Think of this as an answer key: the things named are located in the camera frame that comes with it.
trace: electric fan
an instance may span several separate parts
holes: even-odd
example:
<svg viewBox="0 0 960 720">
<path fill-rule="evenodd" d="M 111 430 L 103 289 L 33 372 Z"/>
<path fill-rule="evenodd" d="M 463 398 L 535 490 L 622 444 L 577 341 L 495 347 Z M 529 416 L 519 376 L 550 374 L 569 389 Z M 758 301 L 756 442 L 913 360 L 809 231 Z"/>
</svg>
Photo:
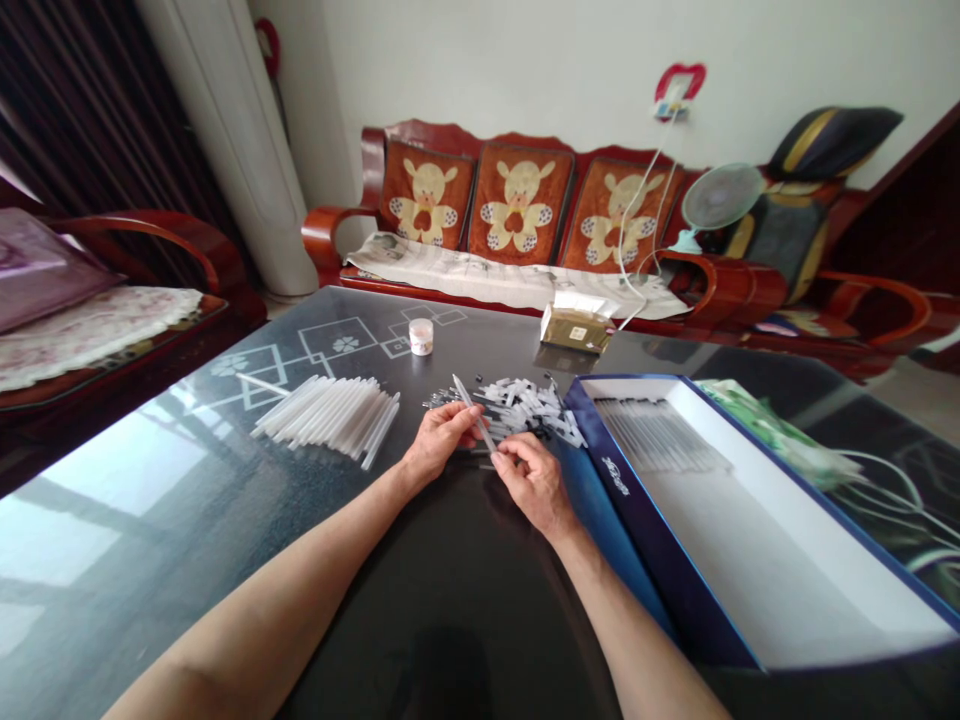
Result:
<svg viewBox="0 0 960 720">
<path fill-rule="evenodd" d="M 716 230 L 742 218 L 760 197 L 763 175 L 753 165 L 721 165 L 697 180 L 683 199 L 683 219 L 690 226 L 681 230 L 670 249 L 699 255 L 696 237 L 700 230 Z"/>
</svg>

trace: pink cushion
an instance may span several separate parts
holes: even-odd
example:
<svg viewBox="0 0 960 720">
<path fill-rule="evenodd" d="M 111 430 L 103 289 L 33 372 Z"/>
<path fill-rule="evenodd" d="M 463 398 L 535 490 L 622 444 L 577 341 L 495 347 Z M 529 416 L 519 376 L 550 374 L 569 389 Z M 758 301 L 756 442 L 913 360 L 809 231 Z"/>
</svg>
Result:
<svg viewBox="0 0 960 720">
<path fill-rule="evenodd" d="M 0 332 L 125 280 L 23 210 L 0 210 Z"/>
</svg>

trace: glass table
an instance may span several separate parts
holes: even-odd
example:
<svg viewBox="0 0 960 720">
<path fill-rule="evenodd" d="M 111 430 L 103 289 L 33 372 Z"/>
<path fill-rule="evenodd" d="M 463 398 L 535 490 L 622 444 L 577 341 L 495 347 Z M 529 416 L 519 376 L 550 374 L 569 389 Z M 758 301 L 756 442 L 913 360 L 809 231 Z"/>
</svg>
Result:
<svg viewBox="0 0 960 720">
<path fill-rule="evenodd" d="M 416 317 L 434 322 L 430 357 L 410 353 Z M 835 501 L 957 602 L 954 447 L 816 361 L 627 333 L 595 358 L 541 346 L 538 332 L 535 318 L 325 288 L 0 500 L 4 716 L 99 717 L 201 615 L 396 462 L 452 372 L 489 382 L 549 371 L 562 393 L 590 372 L 736 379 L 823 444 L 906 471 L 912 488 L 864 461 L 889 492 Z M 401 393 L 400 413 L 367 473 L 323 448 L 251 438 L 276 398 L 236 372 L 288 388 L 313 374 L 372 376 Z M 494 473 L 456 467 L 370 557 L 281 716 L 390 716 L 410 668 L 449 643 L 470 649 L 458 671 L 486 688 L 495 717 L 619 715 L 549 546 Z M 956 646 L 775 676 L 701 671 L 737 717 L 960 716 Z"/>
</svg>

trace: black pillow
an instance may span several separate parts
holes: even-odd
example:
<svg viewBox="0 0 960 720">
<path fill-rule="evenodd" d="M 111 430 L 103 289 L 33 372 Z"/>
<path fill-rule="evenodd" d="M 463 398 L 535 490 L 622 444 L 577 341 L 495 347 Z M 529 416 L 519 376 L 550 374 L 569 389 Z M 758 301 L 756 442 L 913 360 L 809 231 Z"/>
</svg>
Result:
<svg viewBox="0 0 960 720">
<path fill-rule="evenodd" d="M 819 182 L 849 175 L 903 120 L 889 108 L 825 107 L 807 113 L 767 166 L 774 180 Z"/>
</svg>

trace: curtain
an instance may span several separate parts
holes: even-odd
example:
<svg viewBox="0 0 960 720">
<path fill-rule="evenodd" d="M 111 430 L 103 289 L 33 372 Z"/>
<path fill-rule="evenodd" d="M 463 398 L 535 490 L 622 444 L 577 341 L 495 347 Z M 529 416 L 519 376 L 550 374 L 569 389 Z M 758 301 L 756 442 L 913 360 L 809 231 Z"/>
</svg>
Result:
<svg viewBox="0 0 960 720">
<path fill-rule="evenodd" d="M 0 162 L 58 217 L 176 210 L 236 222 L 132 0 L 0 3 Z M 179 248 L 115 236 L 164 284 L 203 287 Z"/>
</svg>

